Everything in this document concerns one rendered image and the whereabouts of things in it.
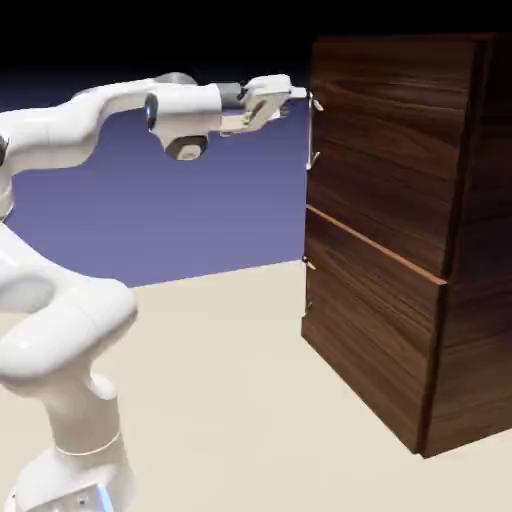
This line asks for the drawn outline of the small dark wood door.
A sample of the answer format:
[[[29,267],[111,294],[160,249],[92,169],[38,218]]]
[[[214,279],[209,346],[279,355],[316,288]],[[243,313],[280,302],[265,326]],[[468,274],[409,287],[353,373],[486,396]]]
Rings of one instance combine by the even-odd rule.
[[[316,271],[303,337],[398,439],[418,452],[445,281],[312,209],[306,211],[304,255]]]

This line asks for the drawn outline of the large dark wood door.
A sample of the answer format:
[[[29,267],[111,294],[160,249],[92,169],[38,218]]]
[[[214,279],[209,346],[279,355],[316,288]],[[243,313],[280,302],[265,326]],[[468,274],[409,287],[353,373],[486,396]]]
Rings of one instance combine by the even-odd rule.
[[[322,38],[311,87],[319,153],[311,201],[410,261],[447,276],[449,231],[478,36]]]

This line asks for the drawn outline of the dark wood cabinet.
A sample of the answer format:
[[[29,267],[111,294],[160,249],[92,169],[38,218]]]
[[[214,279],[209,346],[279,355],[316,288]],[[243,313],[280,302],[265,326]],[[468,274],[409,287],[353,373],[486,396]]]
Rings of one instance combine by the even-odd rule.
[[[412,452],[512,429],[512,33],[311,55],[302,334]]]

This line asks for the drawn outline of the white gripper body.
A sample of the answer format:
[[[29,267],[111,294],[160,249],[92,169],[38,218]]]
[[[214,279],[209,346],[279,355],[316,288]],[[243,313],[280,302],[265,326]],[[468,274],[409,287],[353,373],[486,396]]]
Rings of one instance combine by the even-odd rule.
[[[240,102],[244,108],[243,129],[257,131],[278,112],[292,93],[286,74],[265,75],[251,79],[242,87]]]

